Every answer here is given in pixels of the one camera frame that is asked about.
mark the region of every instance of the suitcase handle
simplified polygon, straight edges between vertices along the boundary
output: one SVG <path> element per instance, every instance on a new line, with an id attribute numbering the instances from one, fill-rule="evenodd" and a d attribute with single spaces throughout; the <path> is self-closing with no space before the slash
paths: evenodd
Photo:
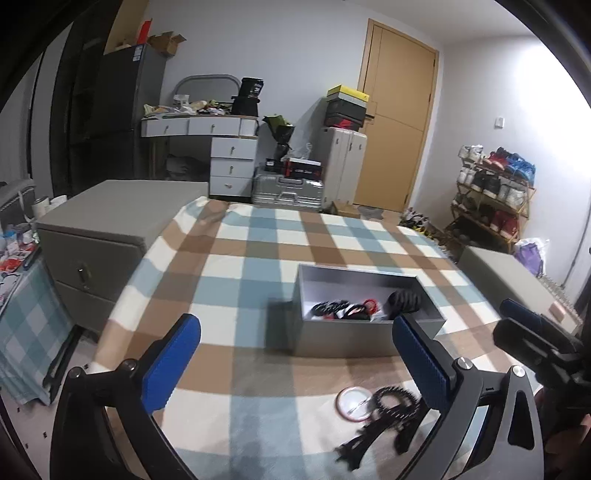
<path id="1" fill-rule="evenodd" d="M 281 192 L 279 194 L 279 196 L 277 197 L 277 200 L 281 201 L 285 201 L 285 202 L 294 202 L 297 203 L 297 193 L 296 192 Z"/>
<path id="2" fill-rule="evenodd" d="M 303 179 L 287 179 L 287 178 L 283 177 L 283 178 L 278 178 L 277 183 L 290 183 L 292 185 L 303 185 L 304 180 Z"/>

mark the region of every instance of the ceiling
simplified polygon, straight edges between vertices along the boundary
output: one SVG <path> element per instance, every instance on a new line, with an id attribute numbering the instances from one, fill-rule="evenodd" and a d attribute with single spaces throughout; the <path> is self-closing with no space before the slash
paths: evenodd
<path id="1" fill-rule="evenodd" d="M 406 23 L 442 44 L 532 35 L 495 0 L 352 0 Z"/>

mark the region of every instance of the white desk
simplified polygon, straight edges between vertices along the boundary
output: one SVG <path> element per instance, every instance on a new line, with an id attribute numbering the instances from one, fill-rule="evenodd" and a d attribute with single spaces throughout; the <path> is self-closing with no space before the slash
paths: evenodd
<path id="1" fill-rule="evenodd" d="M 256 129 L 253 116 L 203 115 L 142 120 L 142 137 L 206 135 L 212 137 L 209 193 L 249 197 L 255 169 Z M 150 176 L 156 177 L 155 143 L 150 148 Z"/>

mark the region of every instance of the yellow shoe box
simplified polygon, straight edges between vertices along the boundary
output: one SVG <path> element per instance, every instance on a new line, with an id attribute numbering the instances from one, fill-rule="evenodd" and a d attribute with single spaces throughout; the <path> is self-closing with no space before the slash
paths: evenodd
<path id="1" fill-rule="evenodd" d="M 347 95 L 351 95 L 355 98 L 358 98 L 359 100 L 363 100 L 364 102 L 369 100 L 369 95 L 367 93 L 360 92 L 359 90 L 355 90 L 351 87 L 346 87 L 345 85 L 337 85 L 335 88 L 331 88 L 328 92 L 326 92 L 326 96 L 337 92 L 346 93 Z"/>

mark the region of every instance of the desk drawer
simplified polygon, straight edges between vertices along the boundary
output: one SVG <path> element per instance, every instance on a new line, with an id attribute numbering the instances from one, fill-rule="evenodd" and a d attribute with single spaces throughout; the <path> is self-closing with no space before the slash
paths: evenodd
<path id="1" fill-rule="evenodd" d="M 249 197 L 252 191 L 252 179 L 237 177 L 209 177 L 210 195 L 229 195 Z"/>
<path id="2" fill-rule="evenodd" d="M 212 177 L 238 177 L 251 179 L 255 171 L 255 161 L 245 158 L 212 158 L 210 175 Z"/>
<path id="3" fill-rule="evenodd" d="M 248 138 L 212 138 L 212 158 L 256 157 L 256 140 Z"/>
<path id="4" fill-rule="evenodd" d="M 237 117 L 202 116 L 189 119 L 189 135 L 234 135 L 240 133 Z"/>
<path id="5" fill-rule="evenodd" d="M 240 136 L 255 137 L 258 121 L 253 118 L 242 118 L 240 121 Z"/>
<path id="6" fill-rule="evenodd" d="M 144 120 L 142 122 L 142 137 L 168 137 L 169 135 L 187 135 L 188 127 L 188 118 Z"/>
<path id="7" fill-rule="evenodd" d="M 55 286 L 57 294 L 60 296 L 74 323 L 88 328 L 100 336 L 111 311 L 115 307 L 115 303 L 76 290 L 59 281 L 55 282 Z"/>
<path id="8" fill-rule="evenodd" d="M 39 229 L 43 257 L 53 280 L 117 301 L 142 260 L 136 245 Z"/>

